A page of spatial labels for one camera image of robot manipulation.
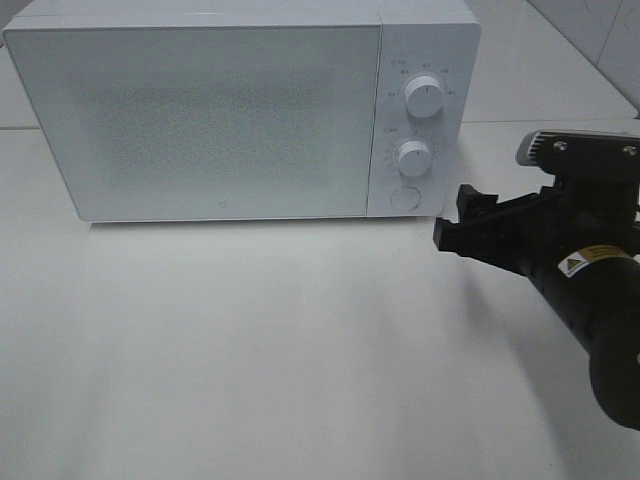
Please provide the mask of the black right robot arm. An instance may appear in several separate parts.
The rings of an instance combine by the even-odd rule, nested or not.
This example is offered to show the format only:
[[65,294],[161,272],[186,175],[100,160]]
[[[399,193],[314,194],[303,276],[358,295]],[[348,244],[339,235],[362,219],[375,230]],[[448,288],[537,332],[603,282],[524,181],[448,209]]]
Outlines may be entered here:
[[433,240],[527,278],[589,356],[599,407],[639,427],[639,181],[557,177],[537,193],[499,201],[463,184],[455,222]]

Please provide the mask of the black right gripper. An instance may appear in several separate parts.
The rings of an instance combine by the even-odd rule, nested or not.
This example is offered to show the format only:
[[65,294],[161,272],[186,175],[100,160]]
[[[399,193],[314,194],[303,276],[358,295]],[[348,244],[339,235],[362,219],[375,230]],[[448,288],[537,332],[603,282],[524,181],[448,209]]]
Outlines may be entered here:
[[437,218],[438,250],[535,278],[565,278],[596,267],[612,278],[639,275],[639,181],[555,177],[550,186],[511,200],[471,184],[458,190],[458,219]]

